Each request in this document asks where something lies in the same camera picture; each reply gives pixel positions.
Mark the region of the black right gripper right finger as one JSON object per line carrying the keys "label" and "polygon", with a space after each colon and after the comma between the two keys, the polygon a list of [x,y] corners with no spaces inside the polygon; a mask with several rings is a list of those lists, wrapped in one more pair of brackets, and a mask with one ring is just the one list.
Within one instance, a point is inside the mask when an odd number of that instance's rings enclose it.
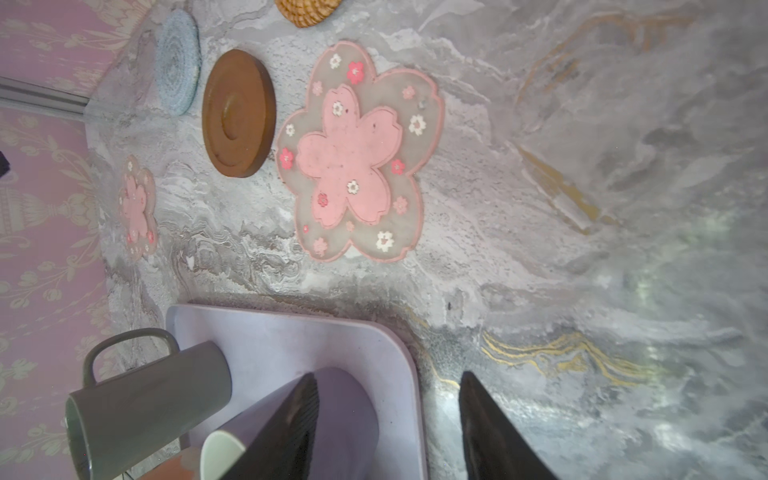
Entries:
{"label": "black right gripper right finger", "polygon": [[459,410],[469,479],[556,479],[471,371],[461,377]]}

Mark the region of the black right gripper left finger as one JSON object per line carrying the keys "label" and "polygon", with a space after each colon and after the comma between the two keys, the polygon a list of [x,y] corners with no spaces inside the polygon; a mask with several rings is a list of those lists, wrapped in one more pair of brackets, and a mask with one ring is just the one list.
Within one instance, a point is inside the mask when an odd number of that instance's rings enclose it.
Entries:
{"label": "black right gripper left finger", "polygon": [[319,407],[315,375],[307,373],[223,479],[307,479]]}

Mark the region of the pink flower silicone coaster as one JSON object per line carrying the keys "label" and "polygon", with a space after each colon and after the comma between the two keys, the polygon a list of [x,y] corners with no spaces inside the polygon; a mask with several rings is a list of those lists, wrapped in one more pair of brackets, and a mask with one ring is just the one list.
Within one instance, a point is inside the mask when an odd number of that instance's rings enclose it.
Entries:
{"label": "pink flower silicone coaster", "polygon": [[276,139],[279,176],[296,197],[297,238],[314,260],[330,262],[355,248],[389,263],[415,248],[424,224],[415,175],[438,146],[444,116],[426,74],[379,73],[350,41],[323,53],[304,108]]}

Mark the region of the brown wooden round coaster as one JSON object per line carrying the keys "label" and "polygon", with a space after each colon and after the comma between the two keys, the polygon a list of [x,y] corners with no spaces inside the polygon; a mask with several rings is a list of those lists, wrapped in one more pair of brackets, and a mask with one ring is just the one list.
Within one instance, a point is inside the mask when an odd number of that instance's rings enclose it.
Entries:
{"label": "brown wooden round coaster", "polygon": [[202,104],[204,144],[216,170],[233,178],[256,173],[271,151],[276,117],[275,91],[263,63],[240,49],[219,57]]}

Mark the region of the blue woven round coaster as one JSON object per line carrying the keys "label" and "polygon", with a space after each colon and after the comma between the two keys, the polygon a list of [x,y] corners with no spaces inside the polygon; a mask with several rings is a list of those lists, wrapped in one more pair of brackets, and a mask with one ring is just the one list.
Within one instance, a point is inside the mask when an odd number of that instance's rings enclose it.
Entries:
{"label": "blue woven round coaster", "polygon": [[198,29],[193,17],[176,9],[166,18],[157,37],[155,84],[162,106],[172,116],[190,107],[201,68]]}

